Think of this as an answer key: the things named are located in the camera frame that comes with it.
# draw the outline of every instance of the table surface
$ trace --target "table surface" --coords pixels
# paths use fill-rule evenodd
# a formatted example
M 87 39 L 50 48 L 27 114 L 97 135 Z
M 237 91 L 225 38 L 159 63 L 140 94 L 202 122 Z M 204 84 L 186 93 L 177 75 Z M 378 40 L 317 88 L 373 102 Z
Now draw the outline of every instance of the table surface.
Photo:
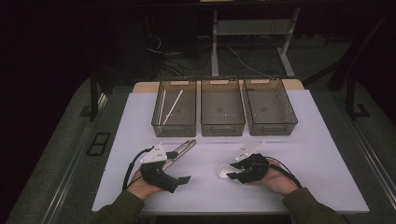
M 217 175 L 221 165 L 234 162 L 240 146 L 261 140 L 265 144 L 256 152 L 285 163 L 319 202 L 341 214 L 368 212 L 310 92 L 296 79 L 285 79 L 284 84 L 299 120 L 290 136 L 250 136 L 246 126 L 239 137 L 202 137 L 197 125 L 196 146 L 166 170 L 175 178 L 191 175 L 191 181 L 173 194 L 150 197 L 142 215 L 287 214 L 281 196 L 271 190 Z M 139 151 L 159 143 L 171 151 L 192 139 L 155 136 L 150 123 L 158 86 L 158 82 L 137 83 L 130 94 L 92 211 L 114 202 L 128 165 Z M 199 103 L 197 94 L 197 124 Z

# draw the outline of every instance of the person's arm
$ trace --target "person's arm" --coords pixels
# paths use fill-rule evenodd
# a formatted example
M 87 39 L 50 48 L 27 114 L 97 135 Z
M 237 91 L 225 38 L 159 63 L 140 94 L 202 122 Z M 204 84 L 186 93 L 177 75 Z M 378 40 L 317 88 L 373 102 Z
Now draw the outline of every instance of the person's arm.
M 342 216 L 319 203 L 307 188 L 299 189 L 279 171 L 269 169 L 262 180 L 250 184 L 263 185 L 283 195 L 282 203 L 289 209 L 298 224 L 347 224 Z
M 140 170 L 134 174 L 131 183 L 113 204 L 101 208 L 90 223 L 134 223 L 145 205 L 144 201 L 150 195 L 163 191 L 143 180 Z

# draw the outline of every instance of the transparent plastic bin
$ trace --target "transparent plastic bin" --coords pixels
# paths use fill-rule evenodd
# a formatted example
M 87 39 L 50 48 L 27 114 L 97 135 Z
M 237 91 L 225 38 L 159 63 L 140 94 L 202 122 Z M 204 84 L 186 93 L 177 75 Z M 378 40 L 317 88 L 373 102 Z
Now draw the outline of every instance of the transparent plastic bin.
M 157 137 L 196 135 L 196 85 L 193 78 L 168 78 L 160 82 L 151 121 Z
M 202 136 L 241 136 L 245 123 L 238 79 L 234 77 L 202 79 Z
M 242 93 L 250 135 L 291 134 L 298 120 L 280 78 L 245 77 Z

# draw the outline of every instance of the white stick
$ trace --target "white stick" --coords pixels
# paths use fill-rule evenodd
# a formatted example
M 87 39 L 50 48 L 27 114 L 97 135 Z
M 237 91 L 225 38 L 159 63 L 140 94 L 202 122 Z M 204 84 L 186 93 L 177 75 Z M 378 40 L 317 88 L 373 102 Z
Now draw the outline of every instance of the white stick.
M 160 118 L 158 119 L 158 124 L 161 125 L 161 118 L 163 117 L 163 102 L 165 101 L 166 90 L 163 91 L 163 100 L 161 102 Z
M 166 121 L 168 121 L 169 116 L 171 116 L 173 109 L 175 108 L 175 105 L 177 104 L 178 99 L 180 98 L 181 93 L 183 93 L 183 90 L 180 91 L 180 93 L 178 94 L 178 97 L 175 100 L 175 103 L 172 105 L 171 110 L 169 111 L 169 114 L 166 115 L 166 119 L 163 121 L 163 125 L 165 125 Z

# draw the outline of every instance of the green sleeve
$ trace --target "green sleeve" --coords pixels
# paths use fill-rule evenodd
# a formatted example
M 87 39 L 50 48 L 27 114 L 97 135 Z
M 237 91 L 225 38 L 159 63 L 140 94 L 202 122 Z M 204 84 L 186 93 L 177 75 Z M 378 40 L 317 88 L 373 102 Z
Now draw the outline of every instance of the green sleeve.
M 134 223 L 144 205 L 141 199 L 123 191 L 113 204 L 101 208 L 90 223 Z
M 282 201 L 299 224 L 347 224 L 331 208 L 319 203 L 308 189 L 297 189 Z

